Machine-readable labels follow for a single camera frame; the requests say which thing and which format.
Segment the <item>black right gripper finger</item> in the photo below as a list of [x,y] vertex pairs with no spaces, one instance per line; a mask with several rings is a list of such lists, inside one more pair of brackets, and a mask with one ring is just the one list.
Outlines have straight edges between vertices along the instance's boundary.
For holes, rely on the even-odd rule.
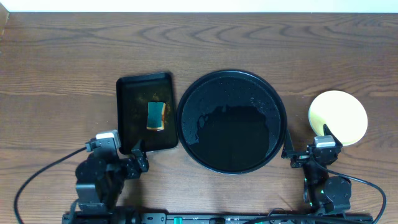
[[323,125],[323,133],[325,136],[331,136],[335,142],[335,145],[338,147],[342,147],[343,144],[337,139],[337,137],[330,131],[329,127],[327,124]]
[[289,130],[286,130],[284,146],[282,150],[283,156],[291,156],[294,153],[294,145]]

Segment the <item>yellow plate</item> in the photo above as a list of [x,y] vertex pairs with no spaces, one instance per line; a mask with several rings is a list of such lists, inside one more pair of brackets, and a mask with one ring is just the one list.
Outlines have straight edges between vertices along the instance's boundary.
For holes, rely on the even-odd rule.
[[318,95],[308,109],[308,120],[317,136],[323,126],[344,146],[360,141],[368,128],[368,116],[361,102],[344,91],[330,90]]

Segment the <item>orange green scrub sponge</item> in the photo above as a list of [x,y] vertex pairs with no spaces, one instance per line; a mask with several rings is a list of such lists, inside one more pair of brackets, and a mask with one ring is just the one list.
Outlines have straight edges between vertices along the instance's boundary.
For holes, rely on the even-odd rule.
[[164,102],[148,102],[147,104],[147,129],[161,131],[165,128]]

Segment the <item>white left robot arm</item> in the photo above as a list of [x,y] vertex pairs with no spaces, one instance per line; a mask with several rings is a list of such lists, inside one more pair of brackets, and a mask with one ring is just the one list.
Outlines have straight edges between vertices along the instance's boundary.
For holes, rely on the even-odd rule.
[[133,149],[128,158],[101,157],[91,153],[75,171],[78,198],[63,215],[62,223],[69,224],[138,224],[139,212],[132,207],[117,206],[124,182],[138,179],[149,170],[147,156]]

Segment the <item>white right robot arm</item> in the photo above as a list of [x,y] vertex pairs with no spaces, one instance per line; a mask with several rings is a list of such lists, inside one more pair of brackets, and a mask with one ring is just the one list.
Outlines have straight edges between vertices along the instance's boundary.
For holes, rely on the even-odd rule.
[[256,120],[179,122],[177,134],[190,157],[213,172],[227,175],[228,179],[205,183],[190,174],[162,190],[176,190],[179,196],[200,203],[203,210],[224,212],[228,207],[248,206],[253,211],[260,201],[256,191],[262,189],[262,200],[269,203],[268,197],[277,191],[278,185],[270,178],[246,180],[242,175],[264,167],[282,151],[291,168],[303,169],[303,199],[312,206],[312,212],[343,213],[350,208],[351,182],[341,174],[330,177],[326,168],[337,160],[343,145],[326,124],[323,132],[306,151],[295,151],[284,121],[276,124]]

